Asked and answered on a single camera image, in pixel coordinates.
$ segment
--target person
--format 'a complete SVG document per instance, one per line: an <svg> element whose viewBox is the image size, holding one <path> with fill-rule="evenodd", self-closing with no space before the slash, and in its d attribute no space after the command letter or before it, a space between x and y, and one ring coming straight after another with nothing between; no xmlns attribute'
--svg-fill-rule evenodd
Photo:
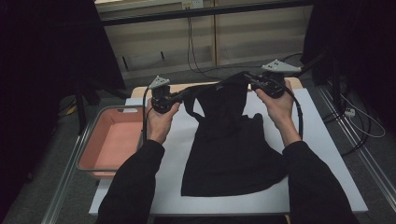
<svg viewBox="0 0 396 224"><path fill-rule="evenodd" d="M290 82L285 82L291 89ZM283 156L289 170L290 222L359 223L332 171L302 141L294 127L292 98L286 93L278 99L269 97L262 90L256 90L256 93L266 105L285 146ZM155 175L165 153L162 144L179 106L179 103L174 104L168 113L160 114L150 111L148 100L148 140L117 171L100 205L96 223L147 223L154 197Z"/></svg>

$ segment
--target black controller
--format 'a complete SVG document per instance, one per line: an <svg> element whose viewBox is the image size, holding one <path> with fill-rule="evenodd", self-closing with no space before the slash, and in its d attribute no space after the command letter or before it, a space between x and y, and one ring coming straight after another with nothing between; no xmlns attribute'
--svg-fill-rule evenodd
<svg viewBox="0 0 396 224"><path fill-rule="evenodd" d="M246 73L245 78L250 81L251 89L261 89L270 97L277 99L285 93L285 78L283 73L263 72L261 76Z"/></svg>
<svg viewBox="0 0 396 224"><path fill-rule="evenodd" d="M155 111L165 114L175 103L182 103L189 91L170 92L169 86L161 86L151 90L151 104Z"/></svg>

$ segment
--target dark gray carpet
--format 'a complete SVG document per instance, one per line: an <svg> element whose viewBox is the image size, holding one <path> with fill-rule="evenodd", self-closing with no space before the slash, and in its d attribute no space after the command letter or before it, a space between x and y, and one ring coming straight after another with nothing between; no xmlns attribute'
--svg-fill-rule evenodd
<svg viewBox="0 0 396 224"><path fill-rule="evenodd" d="M263 62L253 62L238 65L261 66L262 64ZM243 70L256 72L261 71L261 69L257 67L234 67L214 70L208 74L212 77L225 78ZM162 77L170 78L174 84L213 81L213 79L203 77L202 75L193 73L192 71L163 74ZM154 77L141 77L126 80L125 82L128 86L127 92L130 93L132 89L137 86L146 86L153 79ZM313 85L310 75L303 75L301 77L301 81L303 82L303 85L308 88L308 91L317 106L319 114L322 117L328 115L330 110L320 97L318 88ZM97 113L103 106L124 104L124 101L112 97L105 92L99 93L102 96L101 104L99 106L86 106L87 117L89 119L94 119L95 113ZM71 99L72 98L70 97L63 99L61 101L61 105L67 105ZM354 97L354 102L357 105L361 105L359 97ZM329 123L327 127L340 152L346 152L352 147L343 132L341 132L336 121ZM374 127L373 133L379 133L379 130ZM48 145L46 155L32 172L33 181L23 187L18 199L8 212L4 223L41 223L75 146L77 138L77 114L75 113L59 119L54 135L52 136L52 140ZM394 166L394 162L396 161L395 139L394 133L387 133L383 138L369 138L365 144L374 155L384 172L388 175L389 179L393 182L396 180ZM394 220L396 220L396 214L378 185L373 180L371 174L365 168L359 155L355 152L345 157L345 162L370 210L365 214L357 214L361 223L393 224ZM75 171L56 223L93 223L95 221L95 217L90 216L88 214L88 210L95 191L96 180L83 172Z"/></svg>

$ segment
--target black sleeve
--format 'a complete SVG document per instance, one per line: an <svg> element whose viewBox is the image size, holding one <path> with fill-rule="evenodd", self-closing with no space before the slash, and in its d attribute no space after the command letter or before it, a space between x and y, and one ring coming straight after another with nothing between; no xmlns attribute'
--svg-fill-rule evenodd
<svg viewBox="0 0 396 224"><path fill-rule="evenodd" d="M359 223L340 183L305 142L290 144L283 155L289 165L291 223Z"/></svg>
<svg viewBox="0 0 396 224"><path fill-rule="evenodd" d="M147 223L164 148L148 140L116 172L96 223Z"/></svg>

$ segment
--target white tabletop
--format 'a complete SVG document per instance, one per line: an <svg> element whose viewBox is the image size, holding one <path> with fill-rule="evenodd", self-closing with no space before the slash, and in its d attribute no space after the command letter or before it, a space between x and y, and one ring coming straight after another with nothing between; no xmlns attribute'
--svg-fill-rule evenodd
<svg viewBox="0 0 396 224"><path fill-rule="evenodd" d="M367 206L361 197L351 175L335 147L318 111L306 89L294 90L304 114L304 140L311 149L331 168L337 177L352 211L365 212ZM127 104L141 104L141 98L134 98ZM198 103L195 112L202 109ZM265 105L254 92L247 94L244 114L252 117L263 114L265 138L268 144L282 152L283 143L274 123L267 115ZM294 107L293 120L298 127L297 112ZM271 188L247 195L228 197L181 197L181 180L198 122L188 115L182 105L175 114L171 132L163 144L166 151L159 172L157 187L150 213L154 216L197 216L197 215L270 215L287 214L289 207L288 180L283 179ZM92 202L90 214L96 215L111 180L101 180Z"/></svg>

